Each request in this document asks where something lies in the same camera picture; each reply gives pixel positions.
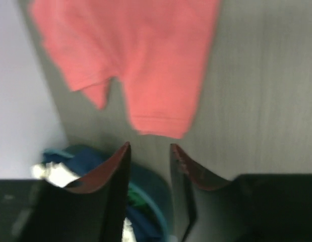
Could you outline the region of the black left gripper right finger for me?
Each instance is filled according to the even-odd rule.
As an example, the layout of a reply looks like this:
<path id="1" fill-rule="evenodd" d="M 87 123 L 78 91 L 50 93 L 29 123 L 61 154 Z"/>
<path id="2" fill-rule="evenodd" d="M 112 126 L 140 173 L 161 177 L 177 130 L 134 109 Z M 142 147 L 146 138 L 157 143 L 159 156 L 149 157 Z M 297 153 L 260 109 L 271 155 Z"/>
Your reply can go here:
<path id="1" fill-rule="evenodd" d="M 312 174 L 226 180 L 170 146 L 178 241 L 312 241 Z"/>

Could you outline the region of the pink t-shirt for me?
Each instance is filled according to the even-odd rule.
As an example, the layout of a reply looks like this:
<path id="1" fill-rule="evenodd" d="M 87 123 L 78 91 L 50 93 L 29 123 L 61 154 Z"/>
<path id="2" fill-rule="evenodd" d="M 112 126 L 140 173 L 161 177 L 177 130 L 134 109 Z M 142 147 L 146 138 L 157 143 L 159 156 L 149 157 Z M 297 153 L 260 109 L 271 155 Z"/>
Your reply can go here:
<path id="1" fill-rule="evenodd" d="M 46 53 L 71 91 L 107 104 L 118 78 L 142 135 L 180 139 L 199 103 L 220 1 L 32 1 Z"/>

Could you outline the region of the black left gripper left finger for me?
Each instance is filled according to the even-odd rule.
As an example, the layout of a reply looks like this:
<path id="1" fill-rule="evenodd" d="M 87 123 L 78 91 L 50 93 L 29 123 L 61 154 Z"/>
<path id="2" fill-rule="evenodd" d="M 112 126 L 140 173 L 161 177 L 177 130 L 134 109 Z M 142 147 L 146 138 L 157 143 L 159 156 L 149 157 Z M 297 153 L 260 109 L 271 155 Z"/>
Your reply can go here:
<path id="1" fill-rule="evenodd" d="M 0 179 L 0 241 L 121 241 L 131 146 L 65 188 Z"/>

